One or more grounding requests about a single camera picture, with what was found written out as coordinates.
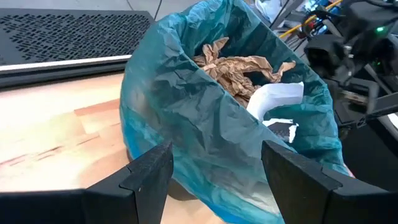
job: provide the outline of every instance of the teal plastic bag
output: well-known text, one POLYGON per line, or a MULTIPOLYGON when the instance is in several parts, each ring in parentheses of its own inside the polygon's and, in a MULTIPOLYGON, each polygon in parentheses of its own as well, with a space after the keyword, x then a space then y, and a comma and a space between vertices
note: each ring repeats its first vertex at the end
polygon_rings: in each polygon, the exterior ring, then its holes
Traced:
POLYGON ((228 223, 283 223, 261 163, 263 140, 346 173, 327 86, 242 0, 199 2, 154 24, 127 63, 120 114, 133 158, 171 139, 173 178, 228 223), (304 82, 302 104, 266 114, 299 124, 289 146, 192 61, 221 37, 229 37, 221 57, 263 56, 275 71, 297 62, 282 82, 304 82))

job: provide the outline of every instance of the perforated metal sheet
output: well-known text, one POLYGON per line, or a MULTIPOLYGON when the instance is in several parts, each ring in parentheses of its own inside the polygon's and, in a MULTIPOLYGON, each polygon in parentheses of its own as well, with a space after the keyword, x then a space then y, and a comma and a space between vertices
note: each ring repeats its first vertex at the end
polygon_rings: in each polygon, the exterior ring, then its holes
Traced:
POLYGON ((152 22, 142 11, 0 9, 0 65, 130 55, 152 22))

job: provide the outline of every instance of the trash bag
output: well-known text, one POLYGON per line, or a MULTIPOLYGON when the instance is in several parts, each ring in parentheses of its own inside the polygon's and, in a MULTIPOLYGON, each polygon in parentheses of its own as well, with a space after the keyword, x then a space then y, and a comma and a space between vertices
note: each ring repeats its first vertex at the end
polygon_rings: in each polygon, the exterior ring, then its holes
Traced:
MULTIPOLYGON (((125 72, 120 115, 132 157, 171 139, 173 178, 225 222, 283 223, 261 162, 263 140, 346 174, 327 86, 242 0, 203 1, 163 18, 147 31, 125 72), (275 72, 282 62, 297 62, 281 82, 303 82, 302 103, 264 118, 299 124, 293 143, 286 145, 192 60, 222 37, 229 41, 220 57, 262 56, 275 72)), ((262 74, 250 78, 267 83, 262 74)))

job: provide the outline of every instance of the crumpled brown paper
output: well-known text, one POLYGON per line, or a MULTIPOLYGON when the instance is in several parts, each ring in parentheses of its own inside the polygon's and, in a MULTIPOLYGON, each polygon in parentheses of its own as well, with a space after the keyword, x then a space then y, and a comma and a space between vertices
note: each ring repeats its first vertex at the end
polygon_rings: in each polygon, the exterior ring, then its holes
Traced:
POLYGON ((214 78, 237 102, 247 107, 250 97, 260 88, 254 86, 245 72, 261 72, 270 82, 280 82, 282 74, 295 67, 296 63, 284 62, 277 73, 272 73, 272 67, 266 58, 260 56, 218 58, 219 51, 228 41, 228 37, 205 44, 203 54, 195 56, 193 61, 211 78, 214 78))

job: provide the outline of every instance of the wooden table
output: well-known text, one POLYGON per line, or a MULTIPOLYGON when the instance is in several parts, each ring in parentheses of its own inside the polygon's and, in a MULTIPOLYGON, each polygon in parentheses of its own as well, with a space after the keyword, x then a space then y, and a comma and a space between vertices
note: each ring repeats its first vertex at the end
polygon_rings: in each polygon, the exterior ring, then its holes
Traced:
MULTIPOLYGON (((0 191, 85 188, 125 166, 122 79, 115 74, 0 92, 0 191)), ((223 222, 197 199, 167 196, 162 223, 223 222)))

